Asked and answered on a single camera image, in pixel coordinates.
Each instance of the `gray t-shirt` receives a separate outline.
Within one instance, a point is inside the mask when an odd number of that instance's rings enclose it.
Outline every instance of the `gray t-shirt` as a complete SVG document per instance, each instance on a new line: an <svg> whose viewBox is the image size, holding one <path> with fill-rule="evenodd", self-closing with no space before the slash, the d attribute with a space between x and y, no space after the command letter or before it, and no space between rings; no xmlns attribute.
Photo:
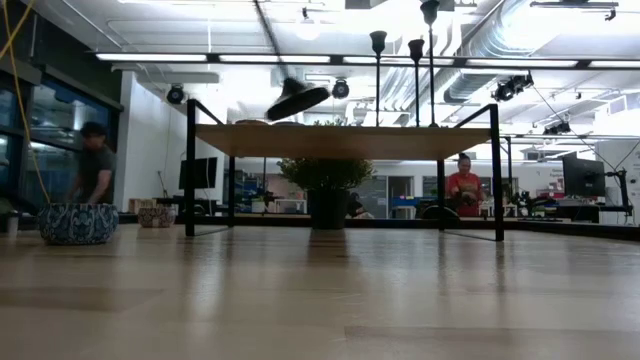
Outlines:
<svg viewBox="0 0 640 360"><path fill-rule="evenodd" d="M80 202L87 202L98 185L98 173L102 170L111 170L111 181L99 204L113 203L113 179L116 170L116 157L113 151L106 145L98 151L84 150L80 154L78 173L82 178L82 192Z"/></svg>

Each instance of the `red shirt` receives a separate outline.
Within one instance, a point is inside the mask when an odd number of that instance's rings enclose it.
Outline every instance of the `red shirt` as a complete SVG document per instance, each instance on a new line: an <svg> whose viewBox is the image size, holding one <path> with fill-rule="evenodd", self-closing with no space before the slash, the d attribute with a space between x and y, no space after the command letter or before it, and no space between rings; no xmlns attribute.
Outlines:
<svg viewBox="0 0 640 360"><path fill-rule="evenodd" d="M479 201L482 199L482 185L480 184L480 179L475 174L467 174L462 175L460 173L455 173L449 176L447 180L447 194L449 196L454 196L452 192L453 188L458 188L463 194L465 192L473 193L476 196L476 199ZM458 207L457 212L460 216L478 216L478 202L473 205L462 204Z"/></svg>

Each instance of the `green leaves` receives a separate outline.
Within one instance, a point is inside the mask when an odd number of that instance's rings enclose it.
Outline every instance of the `green leaves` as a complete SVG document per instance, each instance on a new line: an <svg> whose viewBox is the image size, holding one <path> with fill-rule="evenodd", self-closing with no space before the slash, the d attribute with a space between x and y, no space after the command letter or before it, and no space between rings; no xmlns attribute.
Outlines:
<svg viewBox="0 0 640 360"><path fill-rule="evenodd" d="M315 126L338 126L339 123L316 121ZM368 160L353 159L282 159L278 162L282 176L304 190L349 190L373 175Z"/></svg>

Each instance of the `wooden floor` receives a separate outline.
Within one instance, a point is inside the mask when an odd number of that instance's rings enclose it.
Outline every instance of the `wooden floor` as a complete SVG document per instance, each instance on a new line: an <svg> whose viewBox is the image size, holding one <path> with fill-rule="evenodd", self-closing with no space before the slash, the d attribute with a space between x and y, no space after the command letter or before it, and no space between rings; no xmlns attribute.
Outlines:
<svg viewBox="0 0 640 360"><path fill-rule="evenodd" d="M182 233L126 225L93 247L0 238L0 358L640 359L636 243Z"/></svg>

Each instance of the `potted plant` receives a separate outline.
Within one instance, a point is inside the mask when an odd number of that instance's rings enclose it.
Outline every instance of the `potted plant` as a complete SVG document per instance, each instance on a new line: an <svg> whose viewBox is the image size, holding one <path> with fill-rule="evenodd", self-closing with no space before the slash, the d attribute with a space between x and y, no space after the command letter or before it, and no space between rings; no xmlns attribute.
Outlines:
<svg viewBox="0 0 640 360"><path fill-rule="evenodd" d="M361 159L282 159L278 165L285 179L307 191L314 229L344 228L349 189L373 174L371 162Z"/></svg>

